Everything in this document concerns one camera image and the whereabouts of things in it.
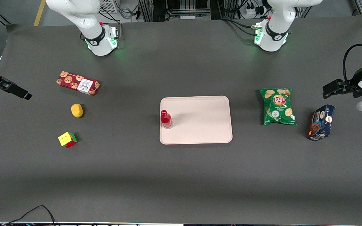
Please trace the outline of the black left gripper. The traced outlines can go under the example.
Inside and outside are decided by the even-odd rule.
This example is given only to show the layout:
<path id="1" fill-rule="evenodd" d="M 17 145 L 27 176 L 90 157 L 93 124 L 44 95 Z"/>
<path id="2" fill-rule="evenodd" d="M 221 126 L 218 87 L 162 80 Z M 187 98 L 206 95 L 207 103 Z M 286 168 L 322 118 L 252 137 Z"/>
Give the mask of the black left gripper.
<path id="1" fill-rule="evenodd" d="M 323 86 L 324 99 L 327 99 L 335 94 L 349 94 L 349 93 L 352 93 L 353 96 L 362 96 L 362 89 L 358 86 L 357 83 L 351 84 L 350 80 L 348 82 L 345 82 L 343 80 L 334 80 Z"/>

